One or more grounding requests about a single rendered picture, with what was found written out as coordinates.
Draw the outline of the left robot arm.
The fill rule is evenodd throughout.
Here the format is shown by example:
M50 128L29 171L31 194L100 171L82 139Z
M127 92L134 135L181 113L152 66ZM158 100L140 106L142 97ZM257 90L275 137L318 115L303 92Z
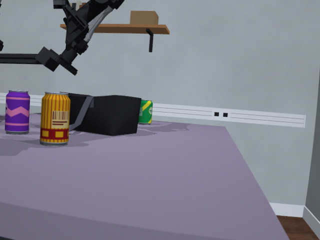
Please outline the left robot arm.
M84 53L89 47L87 43L90 41L94 31L103 21L103 19L110 12L112 12L114 8L117 10L120 7L120 4L124 1L125 0L89 0L87 3L89 3L89 5L93 7L93 10L96 11L97 15L88 23L89 31L85 38L69 51L65 49L60 55L58 55L52 49L50 49L50 51L77 72L78 70L71 65L73 60L77 57L78 54L81 55L82 53ZM68 0L53 0L53 9L63 9L66 4L69 7L71 6Z

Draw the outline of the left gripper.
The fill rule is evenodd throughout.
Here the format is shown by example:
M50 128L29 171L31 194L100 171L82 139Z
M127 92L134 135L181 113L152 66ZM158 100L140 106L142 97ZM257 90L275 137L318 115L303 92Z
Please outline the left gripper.
M63 21L67 27L65 49L69 51L86 38L86 35L89 32L88 23L96 17L97 12L93 10L93 7L90 6L89 3L84 4L78 10L75 10L74 7L69 7L66 4L63 7L63 11L66 15L66 17L63 18Z

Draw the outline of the yellow and red drink can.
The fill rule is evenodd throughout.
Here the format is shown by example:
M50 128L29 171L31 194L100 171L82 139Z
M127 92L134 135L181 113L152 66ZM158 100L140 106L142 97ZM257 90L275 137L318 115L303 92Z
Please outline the yellow and red drink can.
M46 146L69 142L71 100L68 93L45 92L41 101L40 141Z

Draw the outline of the purple drink can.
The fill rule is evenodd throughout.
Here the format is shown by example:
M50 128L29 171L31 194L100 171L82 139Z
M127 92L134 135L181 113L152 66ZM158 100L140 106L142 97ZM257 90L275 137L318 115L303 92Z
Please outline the purple drink can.
M11 135L24 135L29 131L29 91L9 90L5 104L5 131Z

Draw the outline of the green and yellow drink can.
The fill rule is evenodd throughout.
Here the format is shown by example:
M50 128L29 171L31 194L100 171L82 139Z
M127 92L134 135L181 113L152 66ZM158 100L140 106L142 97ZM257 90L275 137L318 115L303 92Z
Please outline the green and yellow drink can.
M138 123L140 125L150 125L152 123L152 112L152 100L142 99L140 103Z

